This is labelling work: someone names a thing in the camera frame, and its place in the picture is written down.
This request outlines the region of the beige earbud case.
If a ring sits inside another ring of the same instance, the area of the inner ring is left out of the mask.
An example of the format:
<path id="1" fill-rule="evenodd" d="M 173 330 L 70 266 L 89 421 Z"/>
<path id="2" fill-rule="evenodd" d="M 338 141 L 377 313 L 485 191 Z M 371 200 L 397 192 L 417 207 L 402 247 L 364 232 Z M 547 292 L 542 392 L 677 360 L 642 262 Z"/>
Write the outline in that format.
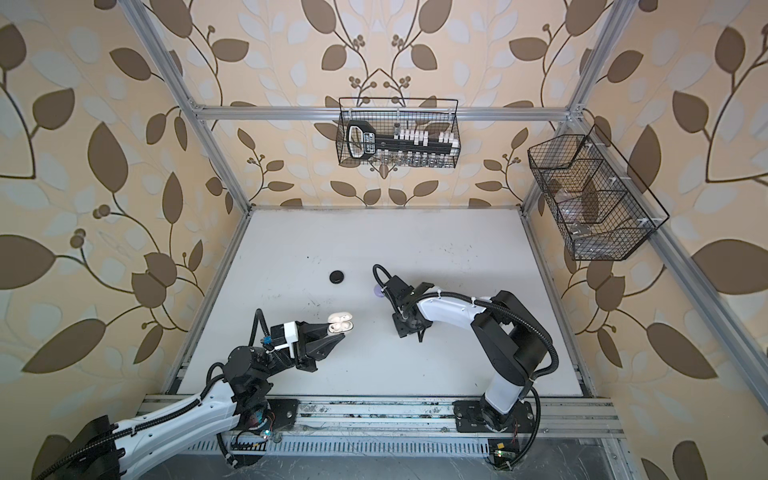
<path id="1" fill-rule="evenodd" d="M 349 312 L 336 312 L 328 317 L 328 334 L 338 335 L 351 331 L 354 328 L 353 315 Z"/>

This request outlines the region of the black round earbud case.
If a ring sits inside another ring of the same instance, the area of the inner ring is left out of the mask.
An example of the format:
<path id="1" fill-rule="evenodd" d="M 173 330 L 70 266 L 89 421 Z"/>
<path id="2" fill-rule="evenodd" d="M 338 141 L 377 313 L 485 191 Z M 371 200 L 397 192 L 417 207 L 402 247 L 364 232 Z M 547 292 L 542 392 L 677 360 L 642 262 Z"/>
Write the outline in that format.
<path id="1" fill-rule="evenodd" d="M 329 274 L 329 281 L 334 284 L 341 284 L 345 279 L 345 275 L 340 270 L 334 270 Z"/>

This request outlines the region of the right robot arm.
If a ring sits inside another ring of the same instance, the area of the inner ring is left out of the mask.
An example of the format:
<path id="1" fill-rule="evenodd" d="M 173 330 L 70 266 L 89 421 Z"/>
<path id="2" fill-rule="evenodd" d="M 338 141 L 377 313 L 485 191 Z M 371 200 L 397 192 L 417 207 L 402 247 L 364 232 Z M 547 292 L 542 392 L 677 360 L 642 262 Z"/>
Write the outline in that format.
<path id="1" fill-rule="evenodd" d="M 393 322 L 403 338 L 419 339 L 433 324 L 471 332 L 479 342 L 494 377 L 479 401 L 481 424 L 503 432 L 514 425 L 514 411 L 533 391 L 534 382 L 554 373 L 560 358 L 550 333 L 511 292 L 473 297 L 423 282 L 414 287 L 380 264 L 374 280 L 393 308 Z"/>

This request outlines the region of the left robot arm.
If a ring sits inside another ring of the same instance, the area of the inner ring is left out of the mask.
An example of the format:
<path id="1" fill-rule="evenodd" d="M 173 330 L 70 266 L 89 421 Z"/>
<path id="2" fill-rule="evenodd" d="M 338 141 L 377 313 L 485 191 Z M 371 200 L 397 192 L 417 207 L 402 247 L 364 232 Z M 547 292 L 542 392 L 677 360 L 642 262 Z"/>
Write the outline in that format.
<path id="1" fill-rule="evenodd" d="M 256 311 L 247 344 L 213 363 L 202 391 L 145 415 L 112 422 L 103 415 L 35 473 L 37 479 L 135 479 L 209 436 L 233 468 L 241 462 L 224 435 L 249 434 L 265 441 L 295 421 L 297 404 L 280 407 L 267 398 L 271 377 L 290 369 L 314 372 L 319 361 L 354 327 L 349 312 L 321 323 L 292 321 L 270 327 Z"/>

